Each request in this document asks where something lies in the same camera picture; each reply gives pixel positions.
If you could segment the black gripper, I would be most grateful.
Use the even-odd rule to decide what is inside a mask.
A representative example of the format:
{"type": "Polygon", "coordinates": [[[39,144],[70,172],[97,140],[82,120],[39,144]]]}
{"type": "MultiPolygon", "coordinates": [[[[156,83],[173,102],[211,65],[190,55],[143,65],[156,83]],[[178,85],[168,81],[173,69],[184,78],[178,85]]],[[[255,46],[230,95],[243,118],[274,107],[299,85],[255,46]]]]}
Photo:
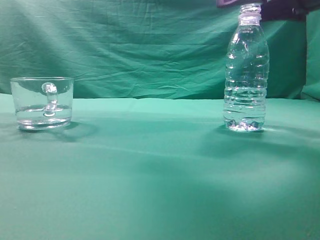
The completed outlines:
{"type": "Polygon", "coordinates": [[[305,21],[306,16],[320,9],[320,0],[217,0],[217,8],[227,8],[247,4],[261,7],[263,21],[295,20],[305,21]]]}

